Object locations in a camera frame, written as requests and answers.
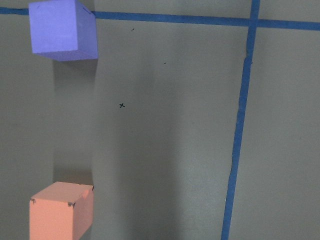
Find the purple block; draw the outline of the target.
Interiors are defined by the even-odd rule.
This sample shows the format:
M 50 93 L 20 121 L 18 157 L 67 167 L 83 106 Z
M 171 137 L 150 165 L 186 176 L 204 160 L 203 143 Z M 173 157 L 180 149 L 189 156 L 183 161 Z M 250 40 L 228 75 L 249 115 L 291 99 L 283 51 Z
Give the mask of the purple block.
M 55 61 L 98 58 L 96 16 L 78 0 L 28 5 L 32 53 Z

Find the orange block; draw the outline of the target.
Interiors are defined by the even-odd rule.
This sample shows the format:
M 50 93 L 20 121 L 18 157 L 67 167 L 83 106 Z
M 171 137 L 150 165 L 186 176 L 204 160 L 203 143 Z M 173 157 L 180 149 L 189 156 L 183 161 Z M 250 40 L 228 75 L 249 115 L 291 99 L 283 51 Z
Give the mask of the orange block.
M 79 240 L 93 218 L 94 186 L 56 181 L 29 199 L 29 238 Z

